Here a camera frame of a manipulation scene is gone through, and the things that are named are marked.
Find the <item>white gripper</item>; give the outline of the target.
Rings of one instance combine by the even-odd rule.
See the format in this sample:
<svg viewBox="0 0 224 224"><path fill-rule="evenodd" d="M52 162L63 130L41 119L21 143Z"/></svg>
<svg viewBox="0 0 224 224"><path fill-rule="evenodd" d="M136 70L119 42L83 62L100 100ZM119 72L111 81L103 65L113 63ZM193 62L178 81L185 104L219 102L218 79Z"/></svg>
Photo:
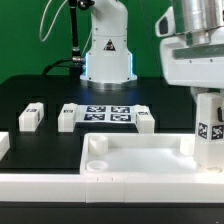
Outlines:
<svg viewBox="0 0 224 224"><path fill-rule="evenodd" d="M224 89L224 33L212 33L209 45L188 47L183 35L165 38L160 43L163 75L170 85L189 86L194 102L199 89ZM222 108L217 109L224 122Z"/></svg>

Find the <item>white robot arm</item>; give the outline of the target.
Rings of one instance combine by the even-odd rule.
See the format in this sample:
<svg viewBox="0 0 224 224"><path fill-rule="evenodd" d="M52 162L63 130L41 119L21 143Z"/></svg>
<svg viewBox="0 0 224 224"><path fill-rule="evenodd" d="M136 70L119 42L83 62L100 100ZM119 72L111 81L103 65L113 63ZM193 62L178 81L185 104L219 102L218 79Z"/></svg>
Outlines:
<svg viewBox="0 0 224 224"><path fill-rule="evenodd" d="M219 106L200 106L224 122L224 0L170 0L155 24L160 57L170 85L189 86L194 97L211 88L222 92ZM127 49L127 9L118 0L82 0L91 7L92 46L81 80L96 87L136 79Z"/></svg>

